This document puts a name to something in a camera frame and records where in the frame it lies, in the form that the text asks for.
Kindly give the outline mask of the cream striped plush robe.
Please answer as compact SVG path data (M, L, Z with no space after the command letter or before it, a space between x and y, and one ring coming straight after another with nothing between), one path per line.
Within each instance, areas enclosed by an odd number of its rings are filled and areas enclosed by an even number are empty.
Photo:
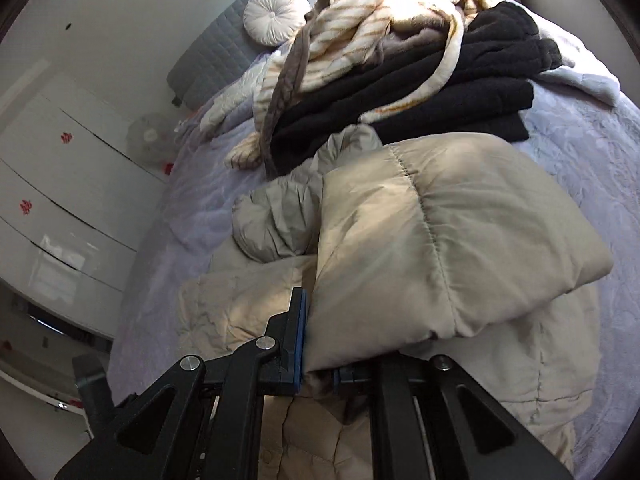
M417 32L441 22L446 27L442 60L431 76L402 98L372 106L358 115L358 122L372 124L414 107L446 84L458 64L462 38L480 11L495 0L316 0L305 25L290 40L288 57L258 94L253 112L255 130L236 144L226 157L237 170L266 166L273 172L270 143L283 112L302 94L318 90L352 68L367 62L389 32Z

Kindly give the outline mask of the lavender embossed bed blanket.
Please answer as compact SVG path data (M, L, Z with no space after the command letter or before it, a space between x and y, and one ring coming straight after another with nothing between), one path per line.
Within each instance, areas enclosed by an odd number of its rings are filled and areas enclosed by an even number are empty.
M639 407L639 111L630 99L606 107L582 92L536 84L522 151L574 198L608 244L612 273L600 281L601 362L588 411L576 420L575 474L592 479L628 431ZM209 138L191 118L177 128L178 166L134 259L107 378L116 400L141 392L177 351L179 286L205 272L229 236L230 210L264 182L235 172L224 156L254 127L240 104Z

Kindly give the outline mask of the round white tufted cushion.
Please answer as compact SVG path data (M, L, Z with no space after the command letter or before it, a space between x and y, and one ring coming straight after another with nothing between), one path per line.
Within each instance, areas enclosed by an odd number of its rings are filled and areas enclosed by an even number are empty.
M279 47L305 25L310 10L308 0L248 0L243 28L261 46Z

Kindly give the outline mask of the beige quilted down jacket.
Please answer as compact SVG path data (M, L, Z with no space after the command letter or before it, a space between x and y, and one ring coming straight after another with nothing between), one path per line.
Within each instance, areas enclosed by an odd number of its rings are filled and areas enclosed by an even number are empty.
M570 466L612 266L567 192L496 136L386 145L349 127L235 202L231 236L180 288L179 344L226 356L308 290L305 382L265 403L263 479L370 478L368 413L322 372L394 350L451 356Z

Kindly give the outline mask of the grey quilted headboard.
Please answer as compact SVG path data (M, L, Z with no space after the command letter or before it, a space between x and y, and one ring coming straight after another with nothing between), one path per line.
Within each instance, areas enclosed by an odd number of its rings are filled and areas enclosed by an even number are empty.
M241 77L256 56L270 50L250 39L244 30L242 14L249 1L234 0L178 58L167 75L173 106L197 110Z

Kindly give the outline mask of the white floor fan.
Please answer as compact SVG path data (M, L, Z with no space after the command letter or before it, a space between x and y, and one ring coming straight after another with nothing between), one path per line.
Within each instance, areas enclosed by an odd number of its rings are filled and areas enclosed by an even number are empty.
M128 128L127 154L143 165L163 165L173 162L179 151L175 126L163 115L145 114Z

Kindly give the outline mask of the black folded fleece garment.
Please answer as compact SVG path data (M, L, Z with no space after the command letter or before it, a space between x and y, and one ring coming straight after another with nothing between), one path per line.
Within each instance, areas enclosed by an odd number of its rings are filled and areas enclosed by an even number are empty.
M458 44L424 35L396 41L372 66L303 96L274 124L266 165L283 176L331 134L358 124L385 144L454 130L525 141L518 112L533 104L530 82L561 64L558 45L525 10L499 3L480 12Z

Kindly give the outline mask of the white glossy drawer cabinet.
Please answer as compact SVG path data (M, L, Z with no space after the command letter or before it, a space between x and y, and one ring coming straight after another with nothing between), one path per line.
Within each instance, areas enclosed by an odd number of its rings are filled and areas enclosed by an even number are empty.
M2 280L105 338L167 181L128 154L127 130L46 60L1 96Z

